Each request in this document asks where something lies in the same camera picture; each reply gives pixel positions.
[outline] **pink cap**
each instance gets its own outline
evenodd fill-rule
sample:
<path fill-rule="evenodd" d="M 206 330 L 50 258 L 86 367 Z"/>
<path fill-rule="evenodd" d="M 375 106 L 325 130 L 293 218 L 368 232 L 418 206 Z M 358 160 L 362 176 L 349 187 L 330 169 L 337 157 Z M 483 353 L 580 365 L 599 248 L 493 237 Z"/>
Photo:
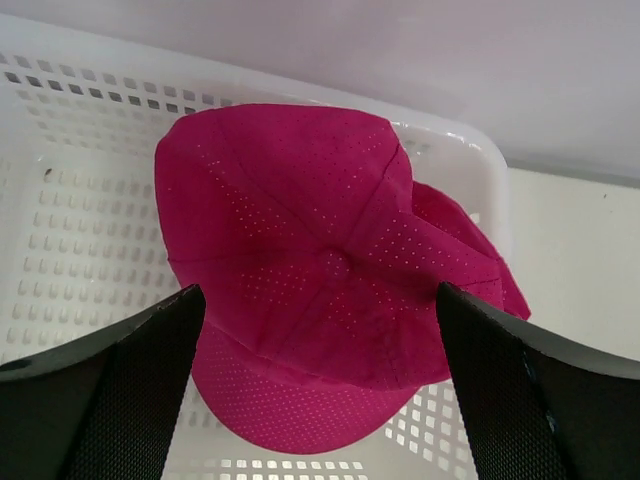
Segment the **pink cap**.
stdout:
<path fill-rule="evenodd" d="M 440 282 L 529 316 L 495 248 L 412 180 L 373 115 L 243 105 L 184 117 L 158 145 L 156 195 L 170 264 L 207 299 L 196 385 L 261 447 L 348 445 L 447 379 Z"/>

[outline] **cap seam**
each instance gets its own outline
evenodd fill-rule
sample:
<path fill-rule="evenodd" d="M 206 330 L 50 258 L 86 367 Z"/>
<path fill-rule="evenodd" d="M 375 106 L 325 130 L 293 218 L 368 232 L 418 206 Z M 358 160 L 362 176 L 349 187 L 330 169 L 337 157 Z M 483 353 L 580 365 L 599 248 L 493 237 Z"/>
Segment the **cap seam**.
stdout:
<path fill-rule="evenodd" d="M 378 181 L 378 184 L 376 185 L 376 187 L 371 191 L 371 195 L 369 195 L 369 198 L 367 198 L 367 201 L 364 202 L 364 204 L 362 205 L 362 208 L 360 209 L 360 211 L 358 212 L 358 216 L 356 217 L 357 220 L 353 223 L 353 225 L 351 226 L 351 230 L 349 231 L 344 244 L 341 246 L 342 249 L 344 250 L 345 247 L 351 243 L 351 237 L 353 237 L 353 233 L 356 231 L 356 229 L 358 228 L 358 225 L 360 223 L 360 221 L 362 220 L 362 214 L 367 210 L 367 207 L 369 206 L 369 204 L 371 203 L 371 200 L 373 199 L 373 197 L 375 196 L 375 194 L 378 192 L 378 189 L 380 188 L 380 185 L 382 185 L 382 182 L 385 178 L 385 176 L 387 175 L 387 170 L 389 170 L 389 167 L 391 166 L 391 163 L 395 160 L 395 158 L 398 156 L 398 151 L 400 150 L 400 143 L 398 143 L 396 145 L 396 149 L 393 152 L 393 155 L 391 155 L 391 158 L 389 159 L 389 161 L 387 162 L 387 165 L 384 167 L 384 170 L 382 171 L 382 175 L 380 176 L 380 180 Z"/>
<path fill-rule="evenodd" d="M 498 276 L 492 280 L 481 280 L 479 282 L 471 282 L 471 283 L 464 283 L 464 284 L 460 284 L 460 285 L 456 285 L 455 283 L 452 283 L 452 285 L 456 285 L 456 287 L 458 288 L 462 288 L 462 287 L 471 287 L 473 285 L 482 285 L 483 283 L 491 283 L 491 282 L 495 282 L 497 280 L 501 280 L 502 277 Z"/>
<path fill-rule="evenodd" d="M 397 317 L 397 316 L 398 316 L 398 314 L 397 314 L 397 313 L 396 313 L 396 314 L 394 314 L 394 316 L 393 316 L 393 322 L 392 322 L 393 324 L 395 324 L 395 320 L 396 320 L 396 317 Z M 386 333 L 386 332 L 385 332 L 385 330 L 386 330 L 386 329 L 384 328 L 384 325 L 380 322 L 380 332 L 381 332 L 383 335 Z M 393 366 L 393 362 L 391 361 L 391 355 L 389 354 L 389 349 L 387 348 L 386 343 L 384 343 L 384 342 L 383 342 L 383 344 L 382 344 L 382 345 L 383 345 L 382 350 L 384 351 L 385 357 L 387 357 L 387 362 L 389 363 L 389 367 L 391 368 L 391 371 L 393 372 L 393 378 L 394 378 L 394 379 L 395 379 L 395 381 L 396 381 L 396 387 L 397 387 L 398 389 L 402 389 L 402 387 L 400 386 L 400 380 L 398 379 L 398 373 L 396 372 L 396 369 L 395 369 L 395 368 L 394 368 L 394 366 Z"/>
<path fill-rule="evenodd" d="M 282 204 L 282 202 L 280 202 L 276 197 L 274 197 L 271 193 L 269 193 L 268 191 L 266 191 L 264 188 L 262 188 L 262 186 L 260 184 L 258 184 L 258 182 L 256 182 L 253 177 L 251 175 L 249 175 L 246 171 L 246 169 L 244 168 L 244 165 L 242 164 L 242 160 L 240 158 L 240 155 L 238 154 L 238 152 L 236 151 L 236 149 L 234 148 L 234 146 L 231 144 L 231 142 L 229 141 L 229 139 L 227 138 L 227 134 L 224 131 L 224 128 L 222 126 L 222 122 L 220 121 L 220 118 L 217 117 L 216 118 L 216 122 L 218 123 L 218 128 L 220 129 L 220 134 L 222 135 L 222 138 L 224 139 L 225 143 L 227 144 L 227 146 L 231 149 L 231 151 L 234 153 L 234 156 L 236 158 L 236 163 L 238 164 L 238 167 L 240 167 L 240 170 L 242 170 L 242 173 L 244 174 L 244 176 L 249 179 L 249 181 L 258 189 L 260 190 L 264 195 L 266 195 L 267 197 L 269 197 L 272 201 L 274 201 L 280 208 L 284 209 L 287 213 L 289 213 L 293 218 L 295 218 L 296 220 L 298 220 L 298 222 L 304 227 L 304 229 L 307 231 L 307 233 L 309 235 L 311 235 L 311 237 L 313 239 L 315 239 L 316 241 L 323 243 L 318 237 L 316 237 L 316 235 L 313 234 L 313 232 L 309 229 L 309 226 L 302 220 L 302 218 L 300 218 L 298 215 L 296 215 L 293 211 L 289 210 L 289 208 L 287 208 L 285 205 Z"/>

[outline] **ventilation hole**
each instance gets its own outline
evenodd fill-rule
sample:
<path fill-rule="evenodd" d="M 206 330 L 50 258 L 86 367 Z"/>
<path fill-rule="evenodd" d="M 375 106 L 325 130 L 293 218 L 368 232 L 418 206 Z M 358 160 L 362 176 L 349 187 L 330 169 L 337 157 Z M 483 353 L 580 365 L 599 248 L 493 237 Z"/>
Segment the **ventilation hole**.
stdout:
<path fill-rule="evenodd" d="M 455 476 L 458 480 L 466 480 L 467 478 L 467 471 L 462 468 L 462 467 L 456 467 L 455 468 Z"/>
<path fill-rule="evenodd" d="M 176 89 L 174 87 L 164 87 L 164 94 L 167 97 L 176 97 L 177 96 L 177 92 Z"/>
<path fill-rule="evenodd" d="M 51 67 L 51 64 L 49 62 L 45 60 L 38 60 L 36 63 L 38 64 L 40 70 L 42 70 L 43 72 L 53 73 L 53 68 Z"/>
<path fill-rule="evenodd" d="M 16 62 L 18 62 L 18 65 L 20 65 L 21 67 L 31 68 L 31 65 L 29 65 L 29 61 L 26 58 L 20 55 L 16 55 L 14 58 L 16 59 Z"/>
<path fill-rule="evenodd" d="M 111 75 L 110 73 L 103 73 L 102 74 L 102 78 L 104 79 L 104 81 L 106 83 L 108 83 L 109 85 L 117 85 L 116 82 L 116 77 L 114 77 L 113 75 Z"/>
<path fill-rule="evenodd" d="M 438 457 L 438 466 L 445 472 L 449 470 L 449 460 L 444 457 Z"/>
<path fill-rule="evenodd" d="M 27 81 L 33 87 L 42 88 L 42 83 L 40 83 L 40 80 L 37 79 L 36 77 L 32 77 L 30 75 L 27 75 Z"/>
<path fill-rule="evenodd" d="M 140 106 L 140 99 L 138 97 L 134 97 L 134 96 L 129 95 L 129 103 L 131 105 L 136 105 L 136 106 L 139 107 Z"/>
<path fill-rule="evenodd" d="M 7 80 L 11 83 L 22 83 L 15 73 L 4 72 L 4 76 L 7 77 Z"/>
<path fill-rule="evenodd" d="M 156 88 L 156 86 L 151 83 L 151 82 L 144 82 L 144 89 L 145 91 L 149 92 L 149 93 L 158 93 L 158 89 Z"/>
<path fill-rule="evenodd" d="M 60 83 L 56 80 L 48 80 L 47 83 L 49 84 L 51 90 L 56 90 L 58 92 L 62 91 L 62 85 L 60 85 Z"/>
<path fill-rule="evenodd" d="M 82 70 L 80 70 L 80 73 L 82 74 L 82 78 L 84 78 L 85 80 L 90 80 L 92 82 L 95 82 L 97 80 L 96 74 L 93 73 L 93 70 L 83 68 Z"/>
<path fill-rule="evenodd" d="M 124 86 L 130 88 L 132 90 L 136 90 L 138 86 L 136 85 L 136 81 L 133 78 L 124 77 Z"/>
<path fill-rule="evenodd" d="M 65 74 L 67 77 L 75 77 L 76 73 L 73 71 L 73 68 L 71 68 L 68 65 L 60 65 L 60 71 Z"/>

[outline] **basket hole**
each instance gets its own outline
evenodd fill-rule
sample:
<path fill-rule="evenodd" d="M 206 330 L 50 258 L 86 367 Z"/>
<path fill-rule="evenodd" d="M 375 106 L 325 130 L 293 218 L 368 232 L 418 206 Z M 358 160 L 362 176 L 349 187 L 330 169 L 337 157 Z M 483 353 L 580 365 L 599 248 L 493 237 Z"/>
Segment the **basket hole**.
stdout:
<path fill-rule="evenodd" d="M 80 73 L 82 74 L 82 78 L 84 78 L 85 80 L 89 80 L 91 82 L 95 82 L 97 80 L 96 74 L 88 68 L 83 68 L 82 70 L 80 70 Z"/>
<path fill-rule="evenodd" d="M 456 467 L 454 470 L 455 477 L 458 480 L 466 480 L 467 479 L 467 471 L 462 467 Z"/>
<path fill-rule="evenodd" d="M 451 444 L 446 440 L 440 440 L 440 450 L 444 453 L 451 453 Z"/>
<path fill-rule="evenodd" d="M 4 72 L 4 76 L 7 77 L 7 80 L 9 80 L 11 83 L 22 83 L 15 73 Z"/>
<path fill-rule="evenodd" d="M 132 90 L 136 90 L 138 86 L 136 85 L 136 81 L 133 78 L 124 77 L 124 86 L 127 88 L 131 88 Z"/>
<path fill-rule="evenodd" d="M 69 90 L 71 90 L 71 93 L 75 93 L 76 95 L 84 95 L 84 93 L 82 92 L 82 89 L 80 88 L 79 85 L 75 85 L 73 83 L 69 84 Z"/>
<path fill-rule="evenodd" d="M 57 92 L 62 91 L 62 85 L 60 85 L 60 82 L 57 82 L 56 80 L 49 80 L 47 83 L 49 83 L 51 90 L 55 90 Z"/>
<path fill-rule="evenodd" d="M 149 93 L 158 93 L 158 88 L 151 82 L 144 82 L 144 89 Z"/>
<path fill-rule="evenodd" d="M 32 77 L 31 75 L 27 75 L 27 81 L 32 87 L 42 88 L 42 83 L 36 77 Z"/>
<path fill-rule="evenodd" d="M 104 79 L 105 83 L 108 83 L 109 85 L 117 85 L 116 77 L 114 77 L 110 73 L 103 73 L 102 78 Z"/>
<path fill-rule="evenodd" d="M 456 458 L 463 463 L 467 463 L 469 460 L 469 452 L 462 448 L 456 448 Z"/>
<path fill-rule="evenodd" d="M 60 65 L 60 71 L 67 77 L 75 77 L 76 73 L 69 65 Z"/>
<path fill-rule="evenodd" d="M 42 70 L 43 72 L 47 72 L 47 73 L 53 73 L 53 67 L 51 67 L 51 64 L 45 60 L 38 60 L 36 62 L 38 64 L 38 67 L 40 67 L 40 70 Z"/>
<path fill-rule="evenodd" d="M 444 457 L 438 457 L 438 467 L 440 467 L 445 472 L 449 471 L 449 460 Z"/>
<path fill-rule="evenodd" d="M 31 65 L 29 64 L 29 61 L 26 58 L 24 58 L 23 56 L 16 55 L 14 58 L 16 59 L 16 62 L 18 62 L 18 65 L 20 65 L 21 67 L 23 67 L 23 68 L 31 68 Z"/>

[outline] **white surface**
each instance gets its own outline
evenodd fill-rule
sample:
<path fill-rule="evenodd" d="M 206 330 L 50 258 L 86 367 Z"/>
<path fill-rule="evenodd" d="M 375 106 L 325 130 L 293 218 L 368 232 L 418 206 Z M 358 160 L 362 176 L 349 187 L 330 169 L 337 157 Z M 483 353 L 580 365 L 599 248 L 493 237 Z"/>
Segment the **white surface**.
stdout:
<path fill-rule="evenodd" d="M 457 118 L 640 178 L 636 0 L 0 0 L 0 11 Z"/>
<path fill-rule="evenodd" d="M 511 263 L 532 321 L 640 360 L 640 190 L 510 172 Z"/>
<path fill-rule="evenodd" d="M 50 348 L 169 295 L 153 151 L 184 113 L 249 101 L 329 103 L 393 120 L 414 177 L 458 200 L 504 254 L 508 171 L 456 122 L 390 104 L 0 15 L 0 362 Z M 317 457 L 253 447 L 189 383 L 167 479 L 473 478 L 450 383 L 422 389 L 383 428 Z"/>

